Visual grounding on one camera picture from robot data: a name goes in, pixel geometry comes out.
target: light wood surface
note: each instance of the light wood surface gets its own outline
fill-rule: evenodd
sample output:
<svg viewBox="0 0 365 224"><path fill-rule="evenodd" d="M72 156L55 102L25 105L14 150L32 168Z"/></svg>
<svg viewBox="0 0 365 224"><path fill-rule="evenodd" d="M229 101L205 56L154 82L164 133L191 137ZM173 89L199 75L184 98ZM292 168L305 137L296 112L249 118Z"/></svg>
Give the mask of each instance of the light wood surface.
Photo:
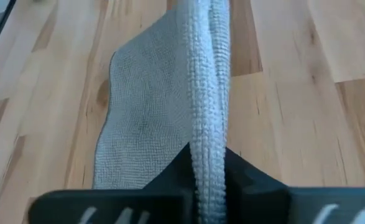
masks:
<svg viewBox="0 0 365 224"><path fill-rule="evenodd" d="M113 52L175 0L17 0L0 36L0 223L92 185ZM286 184L365 185L365 1L230 0L228 146Z"/></svg>

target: gray microfiber cloth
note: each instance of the gray microfiber cloth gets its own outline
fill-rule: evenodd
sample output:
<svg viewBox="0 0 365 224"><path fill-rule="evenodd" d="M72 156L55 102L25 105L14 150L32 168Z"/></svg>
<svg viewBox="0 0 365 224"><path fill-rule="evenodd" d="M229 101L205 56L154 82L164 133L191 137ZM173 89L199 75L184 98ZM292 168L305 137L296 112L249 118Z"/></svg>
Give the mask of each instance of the gray microfiber cloth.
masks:
<svg viewBox="0 0 365 224"><path fill-rule="evenodd" d="M228 1L179 1L117 49L109 83L93 187L143 188L189 142L200 220L224 223Z"/></svg>

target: microfiber cloth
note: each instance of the microfiber cloth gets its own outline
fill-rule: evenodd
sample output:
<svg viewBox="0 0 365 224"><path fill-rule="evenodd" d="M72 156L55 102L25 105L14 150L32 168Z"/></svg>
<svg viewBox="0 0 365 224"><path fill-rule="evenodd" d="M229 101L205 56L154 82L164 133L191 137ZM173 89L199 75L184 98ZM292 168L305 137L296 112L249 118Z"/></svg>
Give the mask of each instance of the microfiber cloth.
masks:
<svg viewBox="0 0 365 224"><path fill-rule="evenodd" d="M181 0L117 49L94 189L141 189L189 142L200 220L225 222L229 48L228 1Z"/></svg>

